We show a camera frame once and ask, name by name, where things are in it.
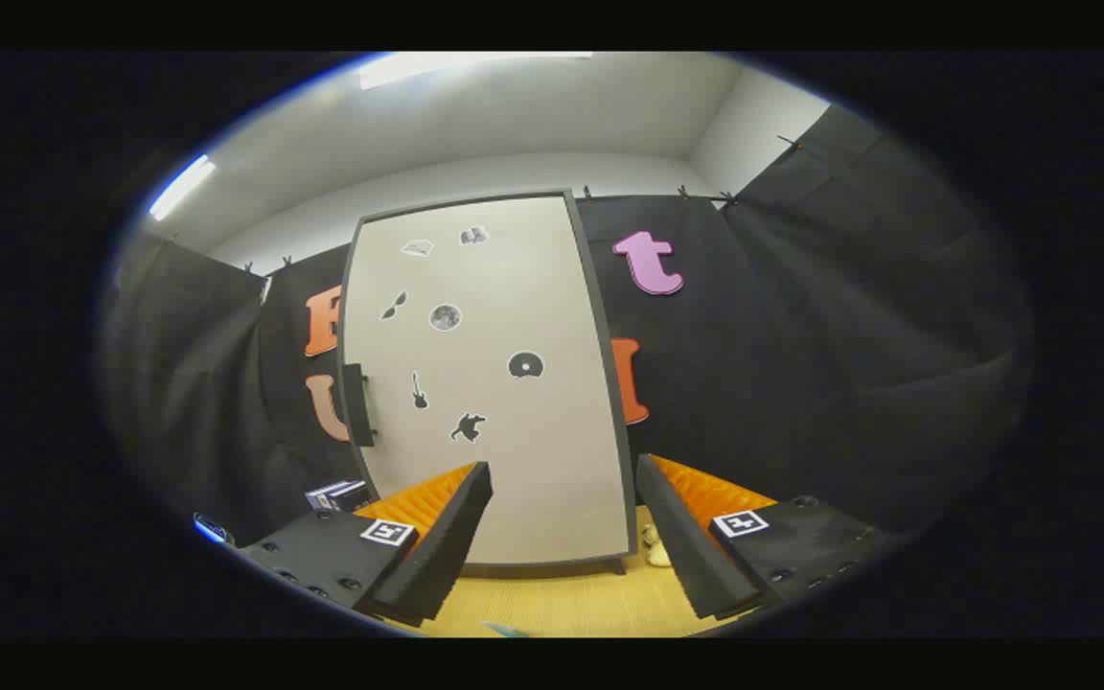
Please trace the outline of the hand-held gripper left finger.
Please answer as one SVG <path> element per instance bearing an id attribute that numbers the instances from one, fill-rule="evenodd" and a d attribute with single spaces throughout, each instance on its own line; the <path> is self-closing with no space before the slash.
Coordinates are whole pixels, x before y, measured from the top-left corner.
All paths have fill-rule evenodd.
<path id="1" fill-rule="evenodd" d="M 352 512 L 302 514 L 238 560 L 321 606 L 421 626 L 449 597 L 492 496 L 490 466 L 473 461 Z"/>

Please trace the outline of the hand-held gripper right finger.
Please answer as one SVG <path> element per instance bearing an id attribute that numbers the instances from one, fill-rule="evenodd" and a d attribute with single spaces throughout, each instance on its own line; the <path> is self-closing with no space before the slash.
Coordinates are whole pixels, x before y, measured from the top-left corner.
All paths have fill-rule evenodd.
<path id="1" fill-rule="evenodd" d="M 893 553 L 892 533 L 813 496 L 772 499 L 655 454 L 634 477 L 699 617 L 802 606 Z"/>

